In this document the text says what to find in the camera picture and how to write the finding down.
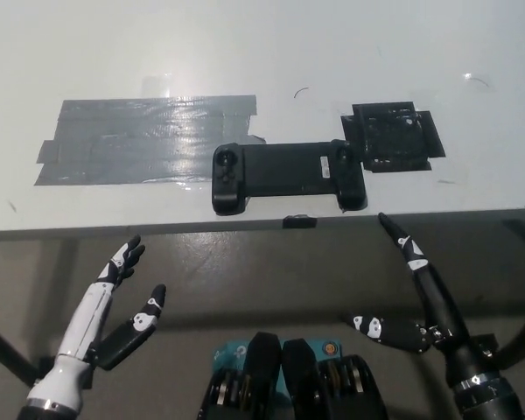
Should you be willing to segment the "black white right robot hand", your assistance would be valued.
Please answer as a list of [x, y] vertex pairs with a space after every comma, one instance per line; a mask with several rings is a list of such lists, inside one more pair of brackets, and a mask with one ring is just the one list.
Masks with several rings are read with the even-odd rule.
[[457, 391], [498, 382], [500, 370], [473, 340], [434, 264], [413, 236], [389, 216], [379, 213], [378, 220], [402, 253], [423, 307], [424, 322], [352, 312], [342, 314], [340, 319], [369, 340], [386, 347], [412, 354], [436, 348], [444, 356], [447, 383]]

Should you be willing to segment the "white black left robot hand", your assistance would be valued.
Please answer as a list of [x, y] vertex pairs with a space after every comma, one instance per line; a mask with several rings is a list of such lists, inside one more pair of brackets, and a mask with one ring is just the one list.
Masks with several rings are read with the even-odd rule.
[[96, 368], [109, 371], [129, 357], [156, 330], [165, 305], [166, 286], [157, 285], [143, 307], [106, 338], [103, 328], [115, 291], [134, 274], [145, 251], [141, 237], [125, 242], [91, 283], [73, 313], [56, 353], [52, 369], [27, 396], [39, 409], [79, 414], [82, 390]]

